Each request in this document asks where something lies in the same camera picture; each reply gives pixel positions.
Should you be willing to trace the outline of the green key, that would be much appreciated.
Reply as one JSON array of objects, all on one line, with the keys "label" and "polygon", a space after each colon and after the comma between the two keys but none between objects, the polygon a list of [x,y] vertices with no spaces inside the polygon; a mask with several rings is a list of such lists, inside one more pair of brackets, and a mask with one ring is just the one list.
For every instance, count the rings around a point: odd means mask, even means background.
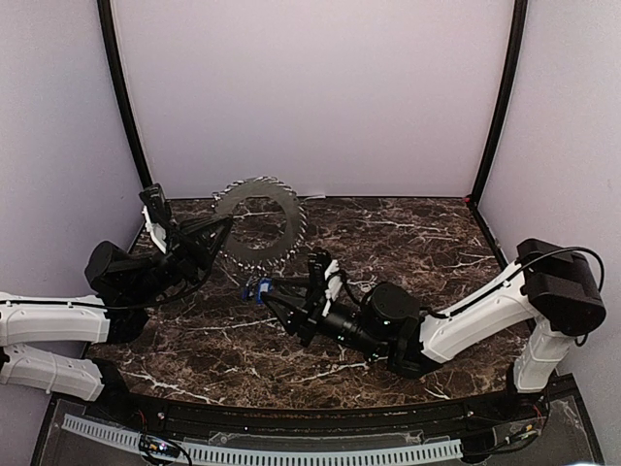
[{"label": "green key", "polygon": [[362,292],[368,292],[378,284],[378,278],[377,276],[371,276],[367,280],[350,280],[348,283]]}]

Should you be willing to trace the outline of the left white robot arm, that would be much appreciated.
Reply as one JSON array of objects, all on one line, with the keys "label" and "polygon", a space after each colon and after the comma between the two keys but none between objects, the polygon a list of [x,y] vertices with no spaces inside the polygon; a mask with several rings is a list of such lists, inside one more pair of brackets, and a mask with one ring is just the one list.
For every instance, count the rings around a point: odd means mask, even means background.
[{"label": "left white robot arm", "polygon": [[62,393],[100,409],[116,423],[137,414],[122,377],[105,360],[76,359],[38,349],[45,342],[124,344],[137,339],[148,309],[198,291],[233,226],[230,216],[200,217],[150,229],[160,250],[133,256],[104,241],[85,276],[92,294],[76,298],[1,295],[1,383]]}]

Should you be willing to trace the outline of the black disc with keyrings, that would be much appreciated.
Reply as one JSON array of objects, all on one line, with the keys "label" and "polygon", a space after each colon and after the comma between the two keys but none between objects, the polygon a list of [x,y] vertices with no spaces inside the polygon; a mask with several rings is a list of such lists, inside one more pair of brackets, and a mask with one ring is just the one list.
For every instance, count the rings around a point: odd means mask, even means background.
[{"label": "black disc with keyrings", "polygon": [[275,177],[237,180],[212,194],[213,210],[234,219],[221,255],[247,272],[280,267],[299,250],[308,222],[295,190]]}]

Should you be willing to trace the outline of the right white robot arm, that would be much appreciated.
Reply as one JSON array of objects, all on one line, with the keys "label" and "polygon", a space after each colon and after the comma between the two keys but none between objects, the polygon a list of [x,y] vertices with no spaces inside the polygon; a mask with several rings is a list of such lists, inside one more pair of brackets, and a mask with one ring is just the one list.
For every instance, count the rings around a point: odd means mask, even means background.
[{"label": "right white robot arm", "polygon": [[352,306],[340,302],[349,292],[347,274],[326,250],[308,257],[304,278],[263,278],[257,300],[285,332],[308,346],[321,335],[368,362],[384,359],[388,369],[420,379],[469,347],[531,319],[535,328],[512,363],[508,390],[495,412],[515,421],[533,404],[571,344],[586,338],[606,317],[601,296],[605,277],[590,262],[599,256],[584,247],[559,247],[531,238],[517,247],[516,259],[491,282],[456,304],[432,311],[402,287],[381,282]]}]

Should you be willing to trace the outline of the blue key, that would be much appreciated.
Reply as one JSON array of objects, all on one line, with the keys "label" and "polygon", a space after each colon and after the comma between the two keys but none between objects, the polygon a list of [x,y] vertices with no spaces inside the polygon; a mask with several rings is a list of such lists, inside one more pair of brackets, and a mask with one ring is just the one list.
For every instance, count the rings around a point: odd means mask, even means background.
[{"label": "blue key", "polygon": [[263,293],[269,293],[273,289],[273,280],[270,278],[249,279],[242,287],[242,300],[263,304]]}]

